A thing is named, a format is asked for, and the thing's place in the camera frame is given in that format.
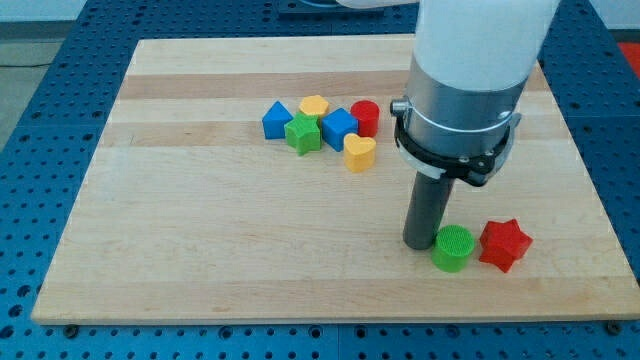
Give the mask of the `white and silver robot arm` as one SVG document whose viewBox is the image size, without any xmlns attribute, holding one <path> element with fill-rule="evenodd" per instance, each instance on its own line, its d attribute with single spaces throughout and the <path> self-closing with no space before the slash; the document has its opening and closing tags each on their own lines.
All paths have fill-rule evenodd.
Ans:
<svg viewBox="0 0 640 360">
<path fill-rule="evenodd" d="M 420 0 L 408 82 L 390 110 L 418 172 L 484 185 L 504 164 L 515 112 L 559 0 Z"/>
</svg>

